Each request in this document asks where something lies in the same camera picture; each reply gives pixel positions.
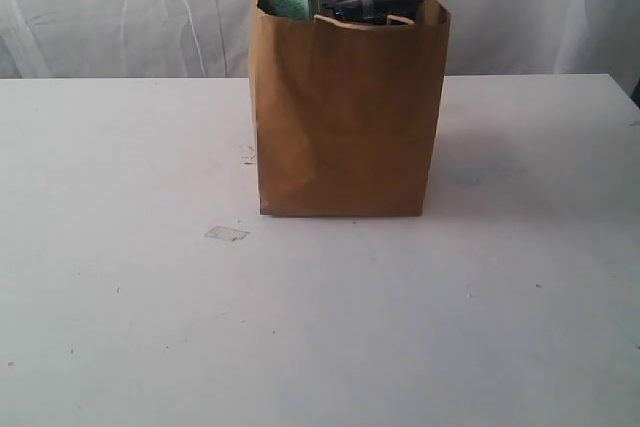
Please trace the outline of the white backdrop curtain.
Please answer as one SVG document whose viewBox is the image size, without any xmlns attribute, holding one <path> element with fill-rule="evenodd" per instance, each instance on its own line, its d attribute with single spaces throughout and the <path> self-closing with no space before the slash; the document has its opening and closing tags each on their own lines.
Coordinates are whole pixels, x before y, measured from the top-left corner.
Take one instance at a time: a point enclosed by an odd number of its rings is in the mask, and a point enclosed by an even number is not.
<svg viewBox="0 0 640 427">
<path fill-rule="evenodd" d="M 639 78 L 639 0 L 439 0 L 451 75 Z M 251 0 L 1 0 L 5 78 L 242 77 Z"/>
</svg>

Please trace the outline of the clear plastic tape scrap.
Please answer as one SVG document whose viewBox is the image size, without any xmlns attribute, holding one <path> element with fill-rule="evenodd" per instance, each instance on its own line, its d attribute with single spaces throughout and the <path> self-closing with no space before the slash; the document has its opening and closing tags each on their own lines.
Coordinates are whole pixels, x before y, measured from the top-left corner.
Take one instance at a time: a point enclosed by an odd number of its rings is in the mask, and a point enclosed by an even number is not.
<svg viewBox="0 0 640 427">
<path fill-rule="evenodd" d="M 244 240 L 248 235 L 249 232 L 244 230 L 238 230 L 225 226 L 215 226 L 209 229 L 204 234 L 204 237 L 224 242 L 237 242 Z"/>
</svg>

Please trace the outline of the brown paper bag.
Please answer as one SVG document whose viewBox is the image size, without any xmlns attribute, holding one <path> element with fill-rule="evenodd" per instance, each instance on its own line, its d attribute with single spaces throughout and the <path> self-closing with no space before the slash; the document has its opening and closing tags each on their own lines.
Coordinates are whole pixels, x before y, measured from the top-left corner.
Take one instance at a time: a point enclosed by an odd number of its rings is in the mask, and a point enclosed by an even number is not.
<svg viewBox="0 0 640 427">
<path fill-rule="evenodd" d="M 249 82 L 260 211 L 418 216 L 444 82 L 450 13 L 298 21 L 251 10 Z"/>
</svg>

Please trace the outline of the noodle pack black ends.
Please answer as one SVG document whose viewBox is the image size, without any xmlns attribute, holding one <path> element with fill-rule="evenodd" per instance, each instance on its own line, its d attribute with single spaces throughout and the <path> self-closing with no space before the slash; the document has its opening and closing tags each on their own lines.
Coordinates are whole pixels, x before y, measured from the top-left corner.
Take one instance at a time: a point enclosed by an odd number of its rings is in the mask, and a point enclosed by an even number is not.
<svg viewBox="0 0 640 427">
<path fill-rule="evenodd" d="M 347 23 L 388 25 L 389 17 L 414 21 L 425 0 L 321 0 L 327 16 Z"/>
</svg>

